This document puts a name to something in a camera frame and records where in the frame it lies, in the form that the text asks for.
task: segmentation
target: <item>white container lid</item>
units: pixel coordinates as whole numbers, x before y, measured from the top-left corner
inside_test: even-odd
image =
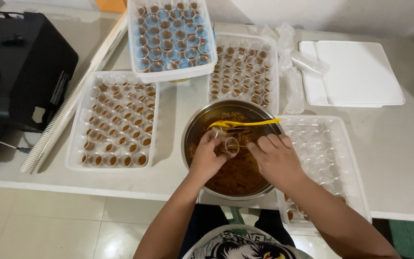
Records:
[[[300,51],[328,65],[323,78],[303,72],[311,105],[381,107],[405,103],[383,47],[374,42],[302,41]]]

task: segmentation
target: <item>hand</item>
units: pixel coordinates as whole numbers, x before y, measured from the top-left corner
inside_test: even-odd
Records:
[[[188,173],[188,176],[192,177],[195,181],[199,181],[202,186],[220,170],[228,159],[233,157],[225,153],[219,156],[215,155],[213,150],[216,146],[224,143],[226,138],[219,137],[210,140],[214,133],[213,130],[209,130],[202,136]]]
[[[257,160],[260,173],[276,188],[288,190],[307,178],[288,136],[269,134],[260,137],[257,144],[249,142],[247,148]]]

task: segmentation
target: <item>table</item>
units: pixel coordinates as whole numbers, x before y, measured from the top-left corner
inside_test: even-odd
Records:
[[[2,11],[42,12],[77,51],[74,78],[84,70],[119,14],[59,6],[9,2]],[[215,23],[216,31],[257,33],[257,27]],[[374,218],[414,221],[414,43],[410,39],[380,39],[368,35],[296,30],[295,43],[313,40],[372,41],[383,45],[403,89],[403,106],[382,108],[323,107],[306,104],[304,114],[341,117],[359,164],[367,203]],[[127,36],[104,70],[130,70]],[[25,154],[0,146],[0,187],[79,194],[168,200],[187,174],[181,156],[181,134],[193,114],[207,102],[208,77],[161,84],[159,125],[153,166],[143,172],[99,173],[69,171],[64,165],[71,123],[41,167],[40,173],[20,173]],[[281,80],[282,112],[285,86]],[[5,141],[21,147],[35,143],[39,134],[11,132]],[[277,209],[275,192],[252,201],[231,202],[201,191],[200,203]]]

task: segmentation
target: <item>graphic t-shirt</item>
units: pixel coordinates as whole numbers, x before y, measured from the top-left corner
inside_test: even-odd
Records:
[[[208,232],[183,259],[312,259],[248,225],[225,225]]]

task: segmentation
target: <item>clear plastic tray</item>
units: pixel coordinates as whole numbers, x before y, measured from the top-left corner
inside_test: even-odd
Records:
[[[282,119],[280,124],[292,140],[305,173],[371,222],[356,157],[343,120],[302,115],[276,118]],[[276,193],[285,224],[291,228],[315,230],[297,204],[279,190]]]
[[[218,58],[210,74],[208,102],[239,98],[278,115],[276,41],[240,33],[215,32],[215,36]]]
[[[66,167],[74,171],[128,171],[151,167],[159,85],[134,73],[92,73],[81,92],[69,137]]]
[[[212,73],[217,51],[204,0],[128,0],[132,71],[144,83]]]

